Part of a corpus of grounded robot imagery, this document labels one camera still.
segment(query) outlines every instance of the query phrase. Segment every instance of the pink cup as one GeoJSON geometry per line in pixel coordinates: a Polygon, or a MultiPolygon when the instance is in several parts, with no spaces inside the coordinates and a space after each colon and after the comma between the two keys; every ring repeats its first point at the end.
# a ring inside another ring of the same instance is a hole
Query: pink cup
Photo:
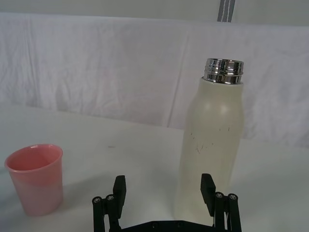
{"type": "Polygon", "coordinates": [[[28,216],[46,215],[63,201],[62,149],[52,144],[24,147],[5,160],[28,216]]]}

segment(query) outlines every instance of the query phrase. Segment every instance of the black scratch mark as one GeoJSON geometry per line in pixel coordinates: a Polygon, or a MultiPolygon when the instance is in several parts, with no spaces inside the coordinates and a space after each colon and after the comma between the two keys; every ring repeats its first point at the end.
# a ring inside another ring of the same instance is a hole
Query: black scratch mark
{"type": "Polygon", "coordinates": [[[198,152],[199,154],[201,154],[201,152],[198,150],[198,144],[197,144],[197,152],[198,152]]]}

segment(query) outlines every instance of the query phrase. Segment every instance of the cup rim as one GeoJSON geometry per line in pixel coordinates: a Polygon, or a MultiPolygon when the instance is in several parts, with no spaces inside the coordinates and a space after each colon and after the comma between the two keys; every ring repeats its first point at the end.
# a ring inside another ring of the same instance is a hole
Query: cup rim
{"type": "Polygon", "coordinates": [[[30,145],[30,146],[26,146],[24,148],[21,148],[15,152],[13,152],[12,154],[10,154],[6,159],[5,159],[5,162],[4,162],[4,166],[5,168],[10,171],[10,172],[13,172],[13,173],[33,173],[33,172],[37,172],[37,171],[41,171],[41,170],[44,170],[46,168],[49,168],[50,166],[54,165],[57,161],[59,161],[61,158],[62,158],[62,155],[63,155],[63,150],[61,149],[61,147],[57,146],[57,145],[54,145],[54,144],[35,144],[35,145],[30,145]],[[15,156],[17,156],[17,154],[19,152],[22,152],[23,150],[27,150],[27,149],[32,149],[32,148],[38,148],[38,147],[52,147],[52,148],[55,148],[56,150],[58,150],[60,152],[60,155],[59,157],[54,160],[52,163],[50,164],[47,164],[46,166],[43,166],[41,168],[36,168],[36,169],[31,169],[31,170],[15,170],[15,169],[12,169],[8,166],[8,162],[13,159],[15,156]]]}

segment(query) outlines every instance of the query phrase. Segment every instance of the chrome bottle top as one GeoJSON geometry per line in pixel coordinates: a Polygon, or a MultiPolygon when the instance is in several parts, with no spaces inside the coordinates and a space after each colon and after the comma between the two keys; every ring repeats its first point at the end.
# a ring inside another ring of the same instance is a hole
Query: chrome bottle top
{"type": "Polygon", "coordinates": [[[203,79],[227,85],[242,84],[243,62],[232,59],[207,59],[203,79]]]}

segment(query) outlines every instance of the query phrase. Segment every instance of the wall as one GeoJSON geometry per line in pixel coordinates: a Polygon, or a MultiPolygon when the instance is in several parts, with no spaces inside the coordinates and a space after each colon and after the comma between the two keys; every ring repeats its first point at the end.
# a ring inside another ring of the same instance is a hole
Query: wall
{"type": "Polygon", "coordinates": [[[216,21],[220,0],[0,0],[0,11],[216,21]]]}
{"type": "Polygon", "coordinates": [[[309,0],[237,0],[232,22],[309,26],[309,0]]]}

